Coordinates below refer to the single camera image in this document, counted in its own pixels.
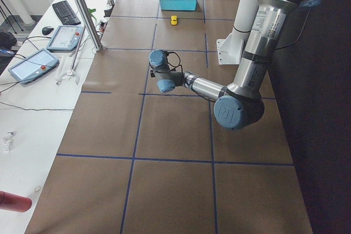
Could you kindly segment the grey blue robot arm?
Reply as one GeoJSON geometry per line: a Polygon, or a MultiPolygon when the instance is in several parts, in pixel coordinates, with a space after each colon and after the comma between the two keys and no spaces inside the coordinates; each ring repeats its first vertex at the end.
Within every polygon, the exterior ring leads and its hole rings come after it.
{"type": "Polygon", "coordinates": [[[153,50],[150,74],[163,93],[183,86],[214,101],[217,122],[227,129],[241,129],[260,120],[264,104],[259,92],[288,15],[321,0],[240,0],[231,34],[217,41],[219,63],[237,64],[232,83],[221,85],[168,61],[169,52],[153,50]]]}

